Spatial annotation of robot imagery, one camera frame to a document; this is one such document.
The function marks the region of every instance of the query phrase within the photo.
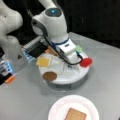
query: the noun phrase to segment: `red object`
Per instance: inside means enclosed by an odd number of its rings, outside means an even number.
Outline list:
[[[84,58],[81,62],[80,62],[80,66],[81,67],[88,67],[92,64],[92,59],[91,58]]]

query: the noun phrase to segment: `cable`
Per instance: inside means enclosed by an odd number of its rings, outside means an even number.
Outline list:
[[[33,17],[32,12],[29,9],[26,9],[26,11],[27,11],[28,15],[32,18]]]
[[[44,37],[45,38],[45,40],[46,40],[46,42],[53,48],[53,46],[51,45],[51,43],[48,41],[48,39],[46,38],[46,37]],[[56,49],[54,49],[54,51],[64,60],[64,62],[66,62],[67,64],[69,64],[69,65],[77,65],[77,64],[79,64],[81,61],[79,61],[79,62],[77,62],[77,63],[70,63],[70,62],[68,62]]]

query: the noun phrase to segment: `white plate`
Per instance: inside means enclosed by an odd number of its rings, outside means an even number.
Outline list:
[[[87,58],[87,55],[82,52],[80,53],[83,58]],[[56,80],[52,81],[52,84],[57,85],[66,85],[73,84],[82,80],[86,76],[90,67],[83,68],[80,65],[76,65],[70,69],[67,64],[65,64],[61,59],[51,54],[42,54],[42,57],[51,58],[49,67],[40,67],[40,75],[43,75],[45,72],[53,71],[57,74]]]
[[[70,108],[86,113],[86,120],[99,120],[99,114],[94,104],[90,100],[77,95],[69,95],[59,99],[52,106],[48,120],[65,120]]]

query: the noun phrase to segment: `square cracker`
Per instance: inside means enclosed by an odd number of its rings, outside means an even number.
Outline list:
[[[40,67],[48,67],[49,64],[50,64],[50,59],[44,57],[39,57],[36,63],[36,65]]]
[[[85,120],[86,116],[87,115],[85,113],[70,108],[65,120]]]

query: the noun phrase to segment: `plate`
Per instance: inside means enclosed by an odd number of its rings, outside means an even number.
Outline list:
[[[84,112],[86,120],[99,120],[95,105],[82,96],[69,95],[59,99],[50,109],[48,120],[65,120],[70,108]]]

